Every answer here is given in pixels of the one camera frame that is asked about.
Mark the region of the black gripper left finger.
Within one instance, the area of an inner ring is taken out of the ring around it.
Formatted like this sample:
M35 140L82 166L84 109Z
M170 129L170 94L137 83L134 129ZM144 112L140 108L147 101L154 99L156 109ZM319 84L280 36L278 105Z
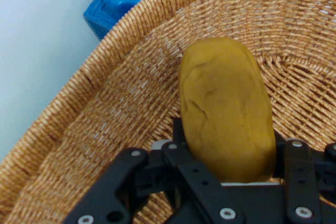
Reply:
M182 120L173 138L151 151L126 148L111 162L65 218L65 223L131 223L152 194L163 192L173 214L169 223L244 223L241 208L189 152Z

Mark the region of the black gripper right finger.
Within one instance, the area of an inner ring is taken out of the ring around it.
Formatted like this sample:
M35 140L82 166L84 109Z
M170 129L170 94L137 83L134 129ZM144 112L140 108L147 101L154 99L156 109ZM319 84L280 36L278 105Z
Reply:
M317 151L275 133L274 178L284 180L285 223L335 223L335 144Z

